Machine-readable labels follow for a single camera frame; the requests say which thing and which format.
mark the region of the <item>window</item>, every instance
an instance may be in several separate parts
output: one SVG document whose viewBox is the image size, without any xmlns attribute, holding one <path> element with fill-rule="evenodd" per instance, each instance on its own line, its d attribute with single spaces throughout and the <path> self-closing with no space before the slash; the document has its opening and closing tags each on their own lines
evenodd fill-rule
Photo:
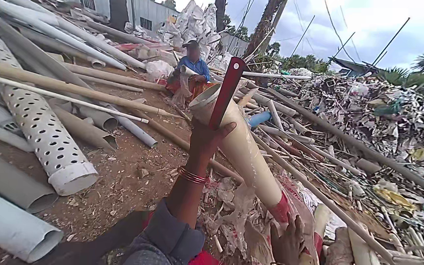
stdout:
<svg viewBox="0 0 424 265">
<path fill-rule="evenodd" d="M 94 0 L 81 0 L 81 3 L 88 9 L 96 10 L 96 6 L 94 6 Z"/>
<path fill-rule="evenodd" d="M 152 21 L 141 17 L 140 26 L 144 29 L 152 30 Z"/>
</svg>

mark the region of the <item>dirt ground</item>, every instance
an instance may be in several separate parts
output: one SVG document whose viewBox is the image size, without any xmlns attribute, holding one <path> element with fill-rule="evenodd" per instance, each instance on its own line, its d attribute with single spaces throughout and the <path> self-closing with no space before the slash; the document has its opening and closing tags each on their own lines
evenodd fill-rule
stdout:
<svg viewBox="0 0 424 265">
<path fill-rule="evenodd" d="M 133 72 L 109 70 L 116 74 L 135 75 Z M 125 99 L 145 98 L 146 104 L 177 114 L 156 91 L 144 90 L 143 93 L 134 93 L 101 84 L 89 85 L 98 91 Z M 149 116 L 189 142 L 190 128 L 184 120 L 151 114 Z M 147 124 L 137 124 L 158 141 L 157 147 L 148 148 L 123 128 L 110 132 L 116 137 L 119 145 L 116 153 L 97 150 L 79 139 L 76 141 L 88 160 L 96 167 L 99 173 L 98 181 L 75 195 L 60 197 L 52 207 L 36 214 L 40 219 L 63 230 L 63 241 L 70 235 L 74 235 L 71 241 L 92 240 L 130 211 L 153 209 L 172 188 L 176 178 L 168 173 L 186 163 L 187 153 Z M 0 142 L 0 157 L 49 185 L 48 177 L 35 154 L 25 153 Z M 139 179 L 139 168 L 146 169 L 149 174 Z M 12 255 L 9 256 L 0 249 L 0 264 L 11 258 Z"/>
</svg>

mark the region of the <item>blue shirt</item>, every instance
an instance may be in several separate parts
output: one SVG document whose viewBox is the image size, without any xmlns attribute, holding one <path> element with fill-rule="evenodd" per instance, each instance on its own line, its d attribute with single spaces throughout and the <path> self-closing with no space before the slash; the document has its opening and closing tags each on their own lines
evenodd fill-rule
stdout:
<svg viewBox="0 0 424 265">
<path fill-rule="evenodd" d="M 187 68 L 193 70 L 194 72 L 203 75 L 205 77 L 205 80 L 210 81 L 211 75 L 209 72 L 209 67 L 203 59 L 199 59 L 196 63 L 193 63 L 189 60 L 187 56 L 184 56 L 181 58 L 176 69 L 179 69 L 181 65 L 185 65 Z"/>
</svg>

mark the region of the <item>cap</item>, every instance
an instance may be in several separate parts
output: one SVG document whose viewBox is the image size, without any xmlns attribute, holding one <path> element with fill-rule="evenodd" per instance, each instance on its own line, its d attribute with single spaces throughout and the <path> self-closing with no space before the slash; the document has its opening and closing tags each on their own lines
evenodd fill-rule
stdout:
<svg viewBox="0 0 424 265">
<path fill-rule="evenodd" d="M 195 40 L 190 40 L 188 43 L 183 44 L 183 48 L 199 48 L 199 44 Z"/>
</svg>

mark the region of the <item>building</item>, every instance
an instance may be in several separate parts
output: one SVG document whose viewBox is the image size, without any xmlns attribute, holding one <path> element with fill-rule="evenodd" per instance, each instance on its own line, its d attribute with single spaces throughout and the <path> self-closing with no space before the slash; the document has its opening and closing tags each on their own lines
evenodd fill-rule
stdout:
<svg viewBox="0 0 424 265">
<path fill-rule="evenodd" d="M 179 12 L 156 3 L 154 0 L 77 0 L 83 6 L 93 9 L 109 18 L 109 26 L 124 31 L 125 22 L 135 27 L 142 26 L 148 32 L 169 17 L 176 18 Z"/>
<path fill-rule="evenodd" d="M 224 51 L 228 51 L 233 56 L 242 57 L 246 51 L 246 47 L 250 44 L 249 41 L 242 40 L 236 36 L 230 35 L 227 32 L 220 33 L 221 43 Z"/>
</svg>

